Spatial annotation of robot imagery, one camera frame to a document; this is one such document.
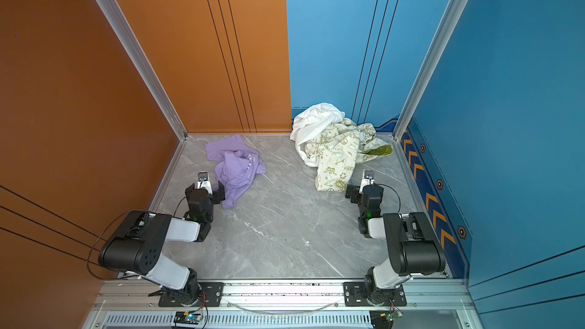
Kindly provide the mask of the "purple cloth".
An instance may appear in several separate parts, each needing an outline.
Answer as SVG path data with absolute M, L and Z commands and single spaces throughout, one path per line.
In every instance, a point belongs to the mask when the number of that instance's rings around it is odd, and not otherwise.
M 267 172 L 257 150 L 247 146 L 242 136 L 234 135 L 206 145 L 207 158 L 217 161 L 215 173 L 225 188 L 222 208 L 228 210 L 253 184 L 256 175 Z

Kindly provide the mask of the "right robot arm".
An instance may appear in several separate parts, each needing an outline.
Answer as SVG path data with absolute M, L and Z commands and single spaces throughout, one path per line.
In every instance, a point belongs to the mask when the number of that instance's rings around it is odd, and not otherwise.
M 425 213 L 382 213 L 384 187 L 348 185 L 346 198 L 358 205 L 358 228 L 368 239 L 384 240 L 387 258 L 370 268 L 363 285 L 350 288 L 349 306 L 405 306 L 402 285 L 414 277 L 441 273 L 446 257 Z

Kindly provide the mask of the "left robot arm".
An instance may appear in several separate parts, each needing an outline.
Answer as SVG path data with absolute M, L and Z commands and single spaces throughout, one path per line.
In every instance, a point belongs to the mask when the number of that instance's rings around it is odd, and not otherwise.
M 204 242 L 211 230 L 214 207 L 225 200 L 225 187 L 199 180 L 185 190 L 188 211 L 177 218 L 166 213 L 130 211 L 101 248 L 98 264 L 110 271 L 136 274 L 155 283 L 161 307 L 204 306 L 206 296 L 197 272 L 163 254 L 166 242 Z

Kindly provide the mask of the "green patterned cream cloth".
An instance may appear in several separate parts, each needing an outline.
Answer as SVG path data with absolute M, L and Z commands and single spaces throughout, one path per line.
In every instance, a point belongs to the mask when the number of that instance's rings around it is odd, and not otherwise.
M 392 154 L 372 124 L 358 125 L 348 118 L 326 126 L 301 150 L 317 169 L 315 188 L 322 192 L 344 192 L 358 164 Z

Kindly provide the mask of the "plain white cloth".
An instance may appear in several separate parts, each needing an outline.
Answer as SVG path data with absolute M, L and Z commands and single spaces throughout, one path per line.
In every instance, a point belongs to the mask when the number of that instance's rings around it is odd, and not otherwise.
M 329 103 L 315 104 L 294 117 L 290 139 L 294 141 L 296 151 L 307 166 L 316 168 L 318 162 L 315 157 L 306 154 L 306 143 L 320 135 L 330 124 L 341 123 L 344 117 L 344 112 Z

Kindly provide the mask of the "green circuit board left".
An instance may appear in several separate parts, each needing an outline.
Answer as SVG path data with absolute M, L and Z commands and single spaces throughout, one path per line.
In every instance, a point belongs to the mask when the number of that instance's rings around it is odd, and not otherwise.
M 203 328 L 205 325 L 204 315 L 195 311 L 177 311 L 173 318 L 175 328 Z

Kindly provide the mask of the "small circuit board right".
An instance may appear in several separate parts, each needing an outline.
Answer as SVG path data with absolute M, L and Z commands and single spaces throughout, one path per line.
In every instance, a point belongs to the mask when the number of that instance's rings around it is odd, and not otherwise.
M 402 318 L 403 316 L 404 316 L 404 314 L 402 313 L 402 311 L 398 307 L 392 307 L 387 312 L 383 312 L 380 315 L 380 318 L 383 318 L 386 321 L 394 321 L 398 318 Z

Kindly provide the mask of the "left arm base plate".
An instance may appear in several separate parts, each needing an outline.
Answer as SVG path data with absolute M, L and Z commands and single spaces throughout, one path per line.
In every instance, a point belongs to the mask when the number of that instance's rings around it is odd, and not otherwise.
M 171 307 L 195 307 L 199 308 L 205 305 L 207 308 L 219 307 L 224 289 L 222 282 L 203 282 L 199 283 L 197 293 L 189 294 L 178 291 L 162 289 L 159 297 L 158 306 L 163 308 Z

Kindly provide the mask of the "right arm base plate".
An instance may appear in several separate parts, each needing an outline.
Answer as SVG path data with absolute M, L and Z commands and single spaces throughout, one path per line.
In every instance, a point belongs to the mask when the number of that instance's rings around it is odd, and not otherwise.
M 408 303 L 402 287 L 395 289 L 368 289 L 364 282 L 343 283 L 344 303 L 347 307 L 384 306 L 405 307 Z

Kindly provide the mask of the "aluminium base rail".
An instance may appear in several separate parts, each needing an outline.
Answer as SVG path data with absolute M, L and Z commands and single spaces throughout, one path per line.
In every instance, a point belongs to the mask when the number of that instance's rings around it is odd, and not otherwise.
M 158 306 L 153 285 L 106 282 L 85 328 L 175 328 L 177 311 L 204 315 L 203 328 L 480 328 L 482 323 L 460 280 L 417 279 L 402 286 L 404 316 L 380 318 L 392 307 L 347 307 L 343 283 L 357 279 L 204 280 L 222 282 L 219 307 Z

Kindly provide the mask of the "aluminium corner post left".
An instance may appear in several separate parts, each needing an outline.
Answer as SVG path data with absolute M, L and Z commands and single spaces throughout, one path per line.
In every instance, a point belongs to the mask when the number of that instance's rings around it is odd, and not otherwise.
M 188 132 L 117 0 L 95 0 L 140 74 L 146 87 L 180 141 Z

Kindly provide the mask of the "aluminium corner post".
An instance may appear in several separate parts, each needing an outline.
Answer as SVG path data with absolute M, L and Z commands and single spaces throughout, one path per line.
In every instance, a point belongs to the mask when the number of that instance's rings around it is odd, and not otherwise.
M 463 14 L 469 0 L 449 0 L 435 35 L 431 41 L 425 58 L 421 64 L 417 77 L 411 87 L 411 91 L 403 106 L 393 131 L 394 140 L 400 141 L 411 122 L 414 112 L 422 99 L 425 90 L 440 62 L 443 52 L 454 32 L 461 15 Z
M 180 141 L 188 132 L 117 0 L 95 0 L 140 74 L 146 87 Z

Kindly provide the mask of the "aluminium corner post right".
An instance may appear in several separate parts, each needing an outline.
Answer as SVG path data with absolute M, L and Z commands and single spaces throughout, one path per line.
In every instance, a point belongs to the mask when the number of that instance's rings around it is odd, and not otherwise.
M 440 62 L 443 52 L 454 32 L 461 15 L 463 14 L 469 0 L 449 0 L 435 35 L 431 41 L 425 58 L 421 64 L 417 77 L 411 87 L 411 91 L 403 106 L 393 131 L 394 140 L 400 141 L 411 122 L 414 112 L 422 99 L 425 90 Z

